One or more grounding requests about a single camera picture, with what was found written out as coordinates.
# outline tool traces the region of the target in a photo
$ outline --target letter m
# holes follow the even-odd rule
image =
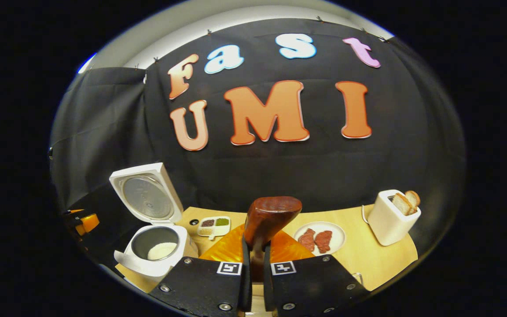
[[[247,87],[228,90],[224,98],[232,105],[234,117],[232,144],[244,146],[255,142],[255,135],[250,133],[248,122],[263,142],[269,140],[275,121],[277,121],[277,130],[273,135],[275,140],[292,142],[308,139],[310,133],[304,128],[300,108],[302,88],[302,83],[294,80],[276,82],[271,88],[266,104],[263,104]]]

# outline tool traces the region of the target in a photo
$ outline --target white rice cooker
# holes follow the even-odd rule
[[[118,263],[159,282],[182,257],[198,257],[187,230],[174,225],[183,205],[163,163],[115,171],[109,181],[129,211],[151,223],[135,233],[124,252],[114,252]]]

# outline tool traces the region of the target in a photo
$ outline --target orange letter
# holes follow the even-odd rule
[[[344,95],[345,126],[342,135],[348,139],[363,139],[371,136],[371,127],[367,125],[364,95],[367,87],[358,82],[336,82],[336,88]]]
[[[179,64],[173,66],[167,74],[171,78],[171,93],[169,93],[170,99],[175,99],[177,96],[186,92],[189,89],[189,84],[187,84],[183,78],[189,79],[193,76],[193,66],[189,65],[190,63],[195,63],[199,60],[199,56],[197,54],[192,54],[189,57],[182,60]]]
[[[195,124],[197,125],[197,138],[189,138],[187,134],[187,126],[185,126],[185,108],[175,109],[169,114],[171,120],[173,120],[173,127],[175,128],[175,136],[177,142],[184,149],[189,151],[199,151],[207,146],[209,142],[209,131],[207,130],[207,121],[205,120],[205,107],[207,102],[205,100],[199,100],[191,103],[189,110],[195,115]]]
[[[236,146],[252,144],[255,135],[250,133],[248,122],[263,141],[269,140],[275,120],[278,127],[273,135],[280,142],[304,141],[310,137],[302,122],[300,109],[301,82],[285,80],[276,82],[271,88],[267,104],[247,87],[228,90],[224,99],[232,105],[234,135],[231,142]]]

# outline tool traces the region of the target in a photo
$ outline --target open lid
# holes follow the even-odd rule
[[[174,223],[183,205],[163,163],[118,170],[109,177],[115,192],[138,219],[149,223]]]

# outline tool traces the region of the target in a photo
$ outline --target screw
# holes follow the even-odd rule
[[[229,311],[232,309],[232,306],[226,304],[226,303],[222,303],[219,305],[219,309],[220,310],[225,310],[225,311]]]

